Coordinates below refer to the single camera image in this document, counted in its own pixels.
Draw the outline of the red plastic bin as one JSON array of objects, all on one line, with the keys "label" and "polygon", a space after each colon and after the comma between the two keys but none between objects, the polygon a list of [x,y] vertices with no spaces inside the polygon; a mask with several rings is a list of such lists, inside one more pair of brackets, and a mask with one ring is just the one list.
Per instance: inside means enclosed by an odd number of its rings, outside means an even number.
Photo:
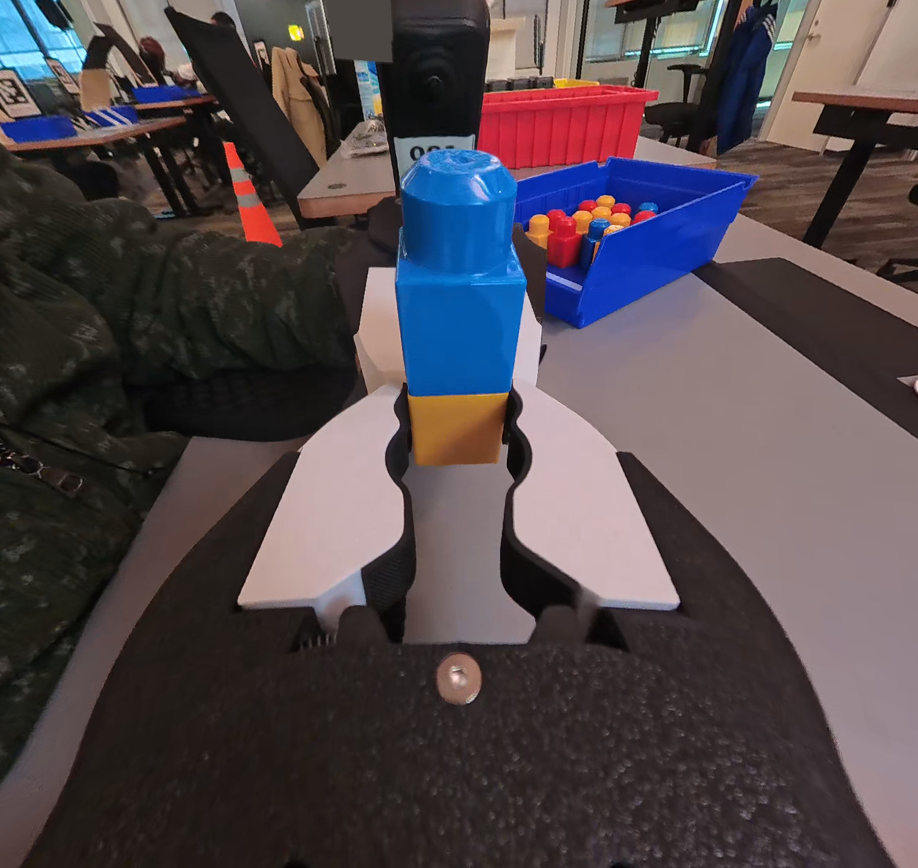
[{"label": "red plastic bin", "polygon": [[632,159],[658,96],[609,85],[487,93],[476,147],[509,169]]}]

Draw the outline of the black slanted board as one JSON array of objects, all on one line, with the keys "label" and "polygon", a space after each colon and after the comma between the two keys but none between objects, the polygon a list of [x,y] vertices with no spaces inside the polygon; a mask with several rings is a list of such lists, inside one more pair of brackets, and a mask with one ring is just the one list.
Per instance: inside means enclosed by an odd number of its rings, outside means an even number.
[{"label": "black slanted board", "polygon": [[302,212],[299,194],[318,173],[318,165],[274,100],[237,30],[199,21],[171,6],[164,13],[199,80],[277,186],[298,226],[333,226],[332,218],[307,218]]}]

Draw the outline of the orange mega block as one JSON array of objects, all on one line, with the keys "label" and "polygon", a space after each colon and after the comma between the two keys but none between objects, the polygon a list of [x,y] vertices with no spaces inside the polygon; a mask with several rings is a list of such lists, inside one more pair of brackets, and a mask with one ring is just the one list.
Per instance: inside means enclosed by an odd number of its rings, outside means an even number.
[{"label": "orange mega block", "polygon": [[509,393],[407,395],[412,450],[419,467],[499,461]]}]

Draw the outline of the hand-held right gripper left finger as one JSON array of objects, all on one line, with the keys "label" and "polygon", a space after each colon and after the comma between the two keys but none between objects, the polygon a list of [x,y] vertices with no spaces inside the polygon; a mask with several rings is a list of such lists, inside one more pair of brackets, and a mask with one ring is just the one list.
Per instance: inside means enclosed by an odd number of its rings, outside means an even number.
[{"label": "hand-held right gripper left finger", "polygon": [[322,426],[299,451],[237,605],[309,608],[326,633],[367,606],[388,635],[404,635],[417,572],[410,447],[404,387],[380,387]]}]

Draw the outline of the beige coat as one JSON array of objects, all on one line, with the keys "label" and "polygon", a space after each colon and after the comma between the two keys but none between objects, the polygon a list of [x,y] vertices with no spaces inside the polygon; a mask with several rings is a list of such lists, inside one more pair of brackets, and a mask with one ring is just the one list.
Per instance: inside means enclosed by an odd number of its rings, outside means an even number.
[{"label": "beige coat", "polygon": [[275,46],[271,53],[274,101],[304,143],[317,166],[326,165],[328,143],[321,104],[327,103],[315,68],[290,47]]}]

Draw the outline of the black office chair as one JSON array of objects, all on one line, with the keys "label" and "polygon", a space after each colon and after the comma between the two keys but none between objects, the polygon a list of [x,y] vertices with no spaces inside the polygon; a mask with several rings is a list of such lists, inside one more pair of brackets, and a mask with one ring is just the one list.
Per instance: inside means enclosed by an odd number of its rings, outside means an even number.
[{"label": "black office chair", "polygon": [[[680,63],[668,66],[667,71],[682,75],[682,100],[647,107],[645,121],[660,128],[661,143],[668,143],[675,138],[675,144],[679,146],[682,139],[687,139],[695,128],[701,129],[703,142],[711,141],[717,135],[716,101],[714,95],[709,98],[704,95],[708,92],[707,77],[710,68],[695,63]],[[701,97],[693,102],[689,100],[689,92],[695,77],[703,77],[704,85]]]}]

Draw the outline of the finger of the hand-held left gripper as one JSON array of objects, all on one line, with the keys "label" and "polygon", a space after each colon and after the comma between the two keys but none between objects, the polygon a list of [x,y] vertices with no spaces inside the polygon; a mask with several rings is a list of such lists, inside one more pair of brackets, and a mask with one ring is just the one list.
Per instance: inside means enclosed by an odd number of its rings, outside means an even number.
[{"label": "finger of the hand-held left gripper", "polygon": [[354,345],[367,393],[406,382],[396,302],[396,268],[368,269]]},{"label": "finger of the hand-held left gripper", "polygon": [[512,387],[519,383],[532,387],[537,384],[543,346],[543,328],[534,313],[529,294],[523,295],[522,314],[516,346]]}]

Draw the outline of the wood-edged desk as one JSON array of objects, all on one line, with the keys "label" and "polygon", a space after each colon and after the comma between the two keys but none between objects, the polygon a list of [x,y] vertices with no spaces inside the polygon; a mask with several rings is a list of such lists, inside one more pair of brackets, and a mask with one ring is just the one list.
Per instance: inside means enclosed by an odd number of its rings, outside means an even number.
[{"label": "wood-edged desk", "polygon": [[186,126],[184,116],[138,121],[117,127],[79,131],[72,137],[15,142],[4,133],[2,145],[12,154],[60,154],[68,150],[97,149],[115,142],[135,141],[175,218],[200,216],[201,209],[179,169],[171,146],[157,136]]},{"label": "wood-edged desk", "polygon": [[[715,169],[718,161],[671,144],[639,137],[634,158],[649,162]],[[338,219],[365,214],[396,195],[388,154],[345,157],[336,151],[300,191],[297,203],[308,220]]]},{"label": "wood-edged desk", "polygon": [[828,91],[796,90],[792,101],[821,106],[813,128],[815,134],[852,142],[802,237],[802,242],[821,249],[875,148],[881,145],[917,149],[916,125],[889,121],[897,115],[915,116],[917,98],[915,92],[852,87]]}]

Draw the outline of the blue jacket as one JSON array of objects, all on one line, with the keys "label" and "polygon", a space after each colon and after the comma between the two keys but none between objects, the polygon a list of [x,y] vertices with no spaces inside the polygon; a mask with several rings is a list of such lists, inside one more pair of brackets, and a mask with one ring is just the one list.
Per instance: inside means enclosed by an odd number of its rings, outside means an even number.
[{"label": "blue jacket", "polygon": [[749,140],[776,35],[775,3],[749,6],[735,26],[716,114],[717,156]]}]

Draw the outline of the pile of mega blocks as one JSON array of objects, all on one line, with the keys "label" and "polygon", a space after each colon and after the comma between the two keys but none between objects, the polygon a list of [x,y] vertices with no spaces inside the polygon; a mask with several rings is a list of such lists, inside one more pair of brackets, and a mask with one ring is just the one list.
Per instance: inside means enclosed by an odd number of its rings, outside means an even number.
[{"label": "pile of mega blocks", "polygon": [[527,238],[546,252],[547,263],[556,268],[579,268],[586,272],[604,240],[660,212],[651,200],[632,206],[610,194],[585,198],[573,210],[560,208],[535,213],[524,221]]}]

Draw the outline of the blue mega block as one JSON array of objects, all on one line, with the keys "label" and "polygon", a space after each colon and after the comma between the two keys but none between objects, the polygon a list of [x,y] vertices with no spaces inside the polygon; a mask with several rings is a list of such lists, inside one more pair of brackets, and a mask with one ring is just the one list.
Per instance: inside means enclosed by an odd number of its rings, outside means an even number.
[{"label": "blue mega block", "polygon": [[510,391],[527,299],[516,196],[477,150],[433,149],[404,176],[395,291],[410,397]]}]

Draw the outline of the orange traffic cone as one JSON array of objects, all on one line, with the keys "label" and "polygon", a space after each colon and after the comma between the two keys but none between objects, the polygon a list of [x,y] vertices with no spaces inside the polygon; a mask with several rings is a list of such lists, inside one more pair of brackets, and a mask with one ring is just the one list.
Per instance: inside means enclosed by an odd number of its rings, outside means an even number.
[{"label": "orange traffic cone", "polygon": [[244,169],[235,145],[224,141],[222,146],[245,240],[280,247],[282,245],[281,236],[264,207],[249,174]]}]

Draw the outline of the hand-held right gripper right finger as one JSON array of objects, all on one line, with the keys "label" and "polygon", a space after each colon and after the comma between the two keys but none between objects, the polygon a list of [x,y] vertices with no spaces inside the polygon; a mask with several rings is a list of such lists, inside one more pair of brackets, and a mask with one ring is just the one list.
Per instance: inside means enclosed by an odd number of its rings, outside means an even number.
[{"label": "hand-held right gripper right finger", "polygon": [[511,488],[500,579],[526,612],[673,611],[680,605],[613,444],[587,420],[525,381],[504,426]]}]

